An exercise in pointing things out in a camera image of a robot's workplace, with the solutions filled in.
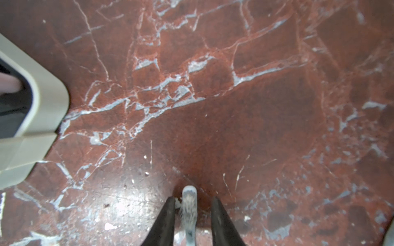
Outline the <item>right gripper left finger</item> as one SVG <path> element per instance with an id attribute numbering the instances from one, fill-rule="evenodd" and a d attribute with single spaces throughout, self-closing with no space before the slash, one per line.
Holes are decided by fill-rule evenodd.
<path id="1" fill-rule="evenodd" d="M 173 246 L 175 198 L 168 197 L 141 246 Z"/>

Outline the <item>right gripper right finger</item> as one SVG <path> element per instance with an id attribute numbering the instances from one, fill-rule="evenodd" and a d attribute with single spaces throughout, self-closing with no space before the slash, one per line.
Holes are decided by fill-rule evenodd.
<path id="1" fill-rule="evenodd" d="M 211 203 L 213 246 L 246 246 L 218 197 Z"/>

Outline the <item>pink toothbrush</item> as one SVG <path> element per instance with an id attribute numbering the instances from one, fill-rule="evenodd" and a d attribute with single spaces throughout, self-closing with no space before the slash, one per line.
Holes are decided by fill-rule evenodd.
<path id="1" fill-rule="evenodd" d="M 23 83 L 16 77 L 0 73 L 0 95 L 17 93 L 23 88 Z"/>

